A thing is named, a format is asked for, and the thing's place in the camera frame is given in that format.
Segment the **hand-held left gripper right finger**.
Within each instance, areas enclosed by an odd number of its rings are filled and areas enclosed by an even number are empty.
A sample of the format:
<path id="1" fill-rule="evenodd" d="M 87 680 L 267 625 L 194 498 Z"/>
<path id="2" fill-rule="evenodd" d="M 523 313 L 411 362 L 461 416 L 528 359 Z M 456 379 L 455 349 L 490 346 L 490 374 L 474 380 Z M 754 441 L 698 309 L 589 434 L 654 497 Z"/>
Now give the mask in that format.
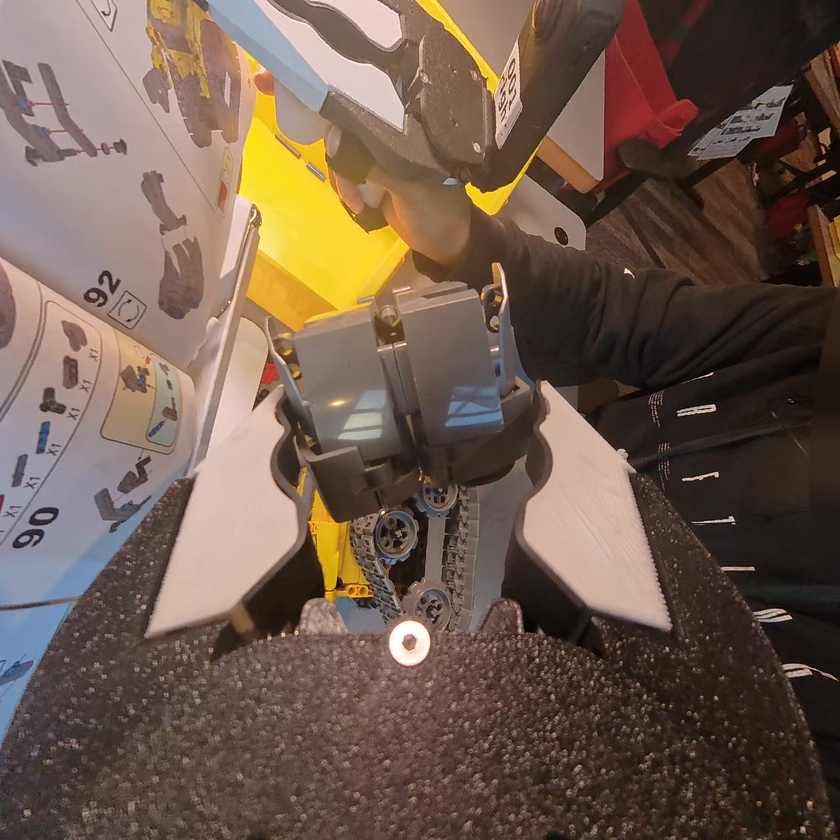
<path id="1" fill-rule="evenodd" d="M 634 469 L 551 384 L 538 383 L 533 396 L 532 490 L 518 513 L 516 547 L 595 616 L 671 632 Z"/>

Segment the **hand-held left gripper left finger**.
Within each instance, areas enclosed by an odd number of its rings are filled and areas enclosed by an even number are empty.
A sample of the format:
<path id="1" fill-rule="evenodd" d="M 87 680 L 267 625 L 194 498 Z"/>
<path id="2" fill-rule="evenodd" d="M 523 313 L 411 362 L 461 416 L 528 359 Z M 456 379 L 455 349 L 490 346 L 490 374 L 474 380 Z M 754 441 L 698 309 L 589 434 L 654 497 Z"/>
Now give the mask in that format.
<path id="1" fill-rule="evenodd" d="M 145 637 L 226 619 L 253 629 L 246 601 L 302 547 L 301 499 L 277 470 L 285 397 L 278 386 L 197 467 Z"/>

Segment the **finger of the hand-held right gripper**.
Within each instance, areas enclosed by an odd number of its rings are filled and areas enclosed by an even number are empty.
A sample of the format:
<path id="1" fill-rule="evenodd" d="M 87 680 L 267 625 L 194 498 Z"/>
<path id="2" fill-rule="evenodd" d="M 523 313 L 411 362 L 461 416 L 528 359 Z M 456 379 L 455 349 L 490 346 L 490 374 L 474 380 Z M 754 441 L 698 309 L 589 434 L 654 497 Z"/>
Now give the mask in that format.
<path id="1" fill-rule="evenodd" d="M 322 122 L 348 130 L 355 121 L 372 118 L 389 129 L 404 128 L 406 107 L 388 66 L 354 62 L 331 49 L 307 59 L 290 36 L 313 31 L 289 15 L 289 2 L 211 1 L 208 8 L 214 22 Z M 362 117 L 354 116 L 352 107 Z"/>
<path id="2" fill-rule="evenodd" d="M 342 58 L 375 67 L 418 62 L 413 35 L 421 16 L 418 2 L 289 1 L 289 15 L 313 31 L 290 36 L 308 60 L 331 49 Z"/>

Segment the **yellow toy robot body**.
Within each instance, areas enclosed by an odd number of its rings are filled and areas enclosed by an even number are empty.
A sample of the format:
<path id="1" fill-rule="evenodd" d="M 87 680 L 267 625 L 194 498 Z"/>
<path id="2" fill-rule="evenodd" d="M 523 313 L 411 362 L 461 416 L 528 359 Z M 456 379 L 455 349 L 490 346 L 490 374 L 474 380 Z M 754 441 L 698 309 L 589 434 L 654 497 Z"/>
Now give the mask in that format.
<path id="1" fill-rule="evenodd" d="M 299 488 L 329 602 L 376 609 L 387 624 L 410 618 L 468 632 L 480 530 L 476 487 L 424 482 L 401 506 L 342 522 L 327 511 L 313 478 L 304 475 Z"/>

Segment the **grey Lego engine assembly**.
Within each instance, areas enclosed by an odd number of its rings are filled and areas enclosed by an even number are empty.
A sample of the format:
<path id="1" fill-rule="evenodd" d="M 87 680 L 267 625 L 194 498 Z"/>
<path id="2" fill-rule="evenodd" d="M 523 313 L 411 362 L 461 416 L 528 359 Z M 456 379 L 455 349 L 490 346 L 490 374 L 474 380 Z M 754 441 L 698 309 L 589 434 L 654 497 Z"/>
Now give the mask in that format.
<path id="1" fill-rule="evenodd" d="M 329 515 L 400 507 L 424 485 L 480 487 L 526 454 L 535 423 L 516 375 L 499 263 L 477 292 L 447 281 L 310 319 L 273 352 L 307 467 Z"/>

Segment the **person's right forearm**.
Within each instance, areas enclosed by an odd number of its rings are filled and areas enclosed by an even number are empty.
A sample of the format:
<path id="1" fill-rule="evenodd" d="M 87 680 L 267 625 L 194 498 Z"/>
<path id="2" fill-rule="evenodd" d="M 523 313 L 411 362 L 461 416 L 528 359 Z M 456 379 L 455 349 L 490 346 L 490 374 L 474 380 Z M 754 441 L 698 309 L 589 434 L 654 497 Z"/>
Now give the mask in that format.
<path id="1" fill-rule="evenodd" d="M 626 267 L 523 232 L 473 206 L 453 256 L 449 231 L 412 249 L 436 281 L 479 291 L 499 264 L 522 367 L 553 385 L 601 377 L 654 392 L 701 378 L 732 386 L 816 377 L 837 289 L 698 285 Z"/>

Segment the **person's right hand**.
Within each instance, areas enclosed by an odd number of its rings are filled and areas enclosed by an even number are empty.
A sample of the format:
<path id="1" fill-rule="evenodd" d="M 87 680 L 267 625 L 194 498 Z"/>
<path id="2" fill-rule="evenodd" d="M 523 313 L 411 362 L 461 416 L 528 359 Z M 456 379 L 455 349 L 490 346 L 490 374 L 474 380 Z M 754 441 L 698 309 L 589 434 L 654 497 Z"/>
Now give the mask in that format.
<path id="1" fill-rule="evenodd" d="M 468 248 L 474 206 L 462 185 L 406 180 L 377 164 L 365 184 L 382 193 L 379 210 L 410 249 L 441 267 L 455 267 Z"/>

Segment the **yellow plastic bin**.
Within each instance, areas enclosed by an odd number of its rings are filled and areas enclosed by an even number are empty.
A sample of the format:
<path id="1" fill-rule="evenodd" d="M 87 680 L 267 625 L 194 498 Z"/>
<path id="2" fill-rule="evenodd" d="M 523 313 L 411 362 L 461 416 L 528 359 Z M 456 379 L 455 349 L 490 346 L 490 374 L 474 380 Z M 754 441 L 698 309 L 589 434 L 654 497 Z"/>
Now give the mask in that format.
<path id="1" fill-rule="evenodd" d="M 499 76 L 487 63 L 487 60 L 480 54 L 478 48 L 473 45 L 469 37 L 458 26 L 445 7 L 438 1 L 418 1 L 420 6 L 433 18 L 444 25 L 450 34 L 456 37 L 457 41 L 467 49 L 470 55 L 476 60 L 479 71 L 485 79 L 486 87 L 490 92 L 495 92 Z M 498 214 L 507 204 L 510 195 L 516 189 L 522 177 L 525 175 L 527 166 L 524 165 L 520 172 L 508 184 L 491 192 L 483 192 L 474 184 L 467 186 L 467 193 L 470 200 L 489 215 Z"/>
<path id="2" fill-rule="evenodd" d="M 366 233 L 348 215 L 327 175 L 323 145 L 292 143 L 296 159 L 276 140 L 273 98 L 259 92 L 245 142 L 239 194 L 261 215 L 259 252 L 248 297 L 298 330 L 324 312 L 374 295 L 399 270 L 407 247 L 390 228 Z"/>

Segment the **grey table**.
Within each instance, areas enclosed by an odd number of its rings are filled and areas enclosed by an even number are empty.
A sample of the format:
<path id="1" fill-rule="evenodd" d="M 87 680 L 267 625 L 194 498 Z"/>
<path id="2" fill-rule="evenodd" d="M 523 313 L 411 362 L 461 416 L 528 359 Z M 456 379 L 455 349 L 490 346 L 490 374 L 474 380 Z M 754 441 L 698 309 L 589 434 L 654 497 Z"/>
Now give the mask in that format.
<path id="1" fill-rule="evenodd" d="M 605 58 L 602 53 L 541 142 L 537 156 L 578 193 L 604 177 Z"/>

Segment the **red bin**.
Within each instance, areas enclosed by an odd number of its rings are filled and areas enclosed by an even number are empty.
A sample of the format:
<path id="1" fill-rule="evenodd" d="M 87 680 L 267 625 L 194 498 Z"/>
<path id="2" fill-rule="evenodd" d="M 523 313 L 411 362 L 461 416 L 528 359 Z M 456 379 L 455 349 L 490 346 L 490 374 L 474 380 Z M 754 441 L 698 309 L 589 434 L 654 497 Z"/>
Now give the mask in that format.
<path id="1" fill-rule="evenodd" d="M 628 172 L 669 177 L 663 149 L 698 111 L 693 101 L 676 98 L 639 3 L 626 1 L 605 51 L 604 178 L 595 191 Z"/>

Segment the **printed paper sheet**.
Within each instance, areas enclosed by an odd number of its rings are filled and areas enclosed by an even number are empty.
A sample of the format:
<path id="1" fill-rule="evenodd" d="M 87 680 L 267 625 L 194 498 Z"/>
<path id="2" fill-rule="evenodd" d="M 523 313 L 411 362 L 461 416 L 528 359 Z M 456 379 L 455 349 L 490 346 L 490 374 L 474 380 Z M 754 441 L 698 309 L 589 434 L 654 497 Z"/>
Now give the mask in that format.
<path id="1" fill-rule="evenodd" d="M 731 159 L 753 140 L 775 135 L 793 85 L 774 86 L 704 134 L 688 151 L 701 161 Z"/>

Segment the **instruction booklet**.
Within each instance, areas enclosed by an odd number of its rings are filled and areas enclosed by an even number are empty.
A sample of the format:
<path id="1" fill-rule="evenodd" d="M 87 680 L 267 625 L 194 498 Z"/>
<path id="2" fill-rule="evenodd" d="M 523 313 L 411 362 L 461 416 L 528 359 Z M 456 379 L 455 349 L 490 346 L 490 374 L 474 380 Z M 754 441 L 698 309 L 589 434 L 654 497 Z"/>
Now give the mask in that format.
<path id="1" fill-rule="evenodd" d="M 187 471 L 255 90 L 205 2 L 2 2 L 2 673 Z"/>

